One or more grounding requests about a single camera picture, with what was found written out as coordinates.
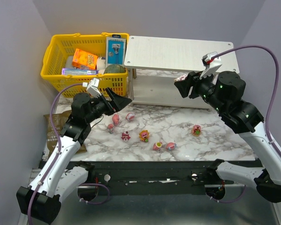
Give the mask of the pink bear strawberry toy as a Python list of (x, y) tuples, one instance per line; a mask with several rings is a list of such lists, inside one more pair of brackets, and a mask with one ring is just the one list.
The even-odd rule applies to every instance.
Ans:
[(181, 75), (181, 76), (179, 76), (178, 78), (176, 78), (176, 79), (174, 80), (174, 82), (183, 81), (183, 80), (185, 80), (187, 77), (188, 77), (188, 74)]

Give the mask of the pink bear white-hat toy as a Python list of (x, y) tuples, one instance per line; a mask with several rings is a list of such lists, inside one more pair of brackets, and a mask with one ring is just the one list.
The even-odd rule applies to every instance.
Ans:
[(121, 139), (124, 141), (124, 142), (127, 142), (130, 140), (130, 135), (129, 135), (129, 132), (128, 131), (125, 131), (121, 134)]

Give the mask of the pink bear cake toy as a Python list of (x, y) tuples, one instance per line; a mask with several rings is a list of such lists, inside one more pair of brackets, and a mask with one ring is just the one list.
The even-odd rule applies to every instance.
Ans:
[(192, 128), (192, 135), (195, 137), (200, 136), (201, 134), (201, 126), (200, 125), (194, 125)]

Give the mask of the pink bear sunflower toy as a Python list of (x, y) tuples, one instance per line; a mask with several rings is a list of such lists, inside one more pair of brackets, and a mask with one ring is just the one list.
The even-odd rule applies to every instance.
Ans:
[(149, 141), (149, 136), (150, 136), (150, 133), (147, 131), (147, 130), (142, 130), (140, 133), (139, 133), (139, 138), (142, 142), (145, 142), (147, 143)]

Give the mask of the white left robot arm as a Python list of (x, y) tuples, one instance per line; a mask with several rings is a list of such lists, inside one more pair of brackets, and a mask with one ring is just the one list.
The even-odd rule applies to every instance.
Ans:
[(57, 145), (43, 169), (28, 187), (18, 189), (16, 197), (21, 212), (28, 216), (29, 224), (34, 218), (51, 224), (62, 202), (87, 180), (94, 187), (101, 186), (95, 182), (94, 166), (89, 163), (80, 162), (64, 178), (62, 174), (91, 132), (91, 122), (102, 115), (110, 116), (121, 111), (132, 101), (117, 95), (110, 88), (106, 88), (106, 92), (109, 100), (97, 90), (80, 92), (74, 96), (72, 112), (57, 134)]

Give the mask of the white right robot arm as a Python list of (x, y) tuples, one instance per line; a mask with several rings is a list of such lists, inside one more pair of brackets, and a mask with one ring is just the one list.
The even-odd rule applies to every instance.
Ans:
[(243, 167), (222, 159), (215, 160), (198, 175), (196, 183), (214, 184), (220, 180), (234, 181), (254, 188), (266, 200), (281, 202), (281, 156), (275, 151), (266, 133), (264, 117), (253, 104), (242, 100), (246, 83), (236, 72), (221, 72), (215, 84), (212, 76), (200, 78), (190, 72), (174, 81), (183, 98), (201, 97), (216, 110), (221, 120), (239, 135), (258, 156), (262, 167)]

